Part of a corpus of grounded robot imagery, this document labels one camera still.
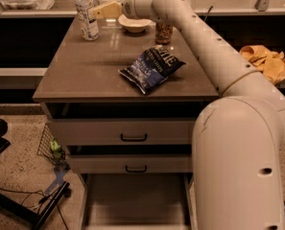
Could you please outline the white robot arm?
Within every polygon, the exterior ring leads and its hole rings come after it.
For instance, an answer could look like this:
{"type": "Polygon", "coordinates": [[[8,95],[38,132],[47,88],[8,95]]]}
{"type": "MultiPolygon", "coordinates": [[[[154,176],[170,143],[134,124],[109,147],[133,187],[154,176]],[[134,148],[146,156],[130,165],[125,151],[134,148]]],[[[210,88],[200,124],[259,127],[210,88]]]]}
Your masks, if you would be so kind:
{"type": "Polygon", "coordinates": [[[120,3],[128,18],[177,28],[219,93],[193,131],[198,229],[285,230],[285,97],[195,14],[190,0],[120,3]]]}

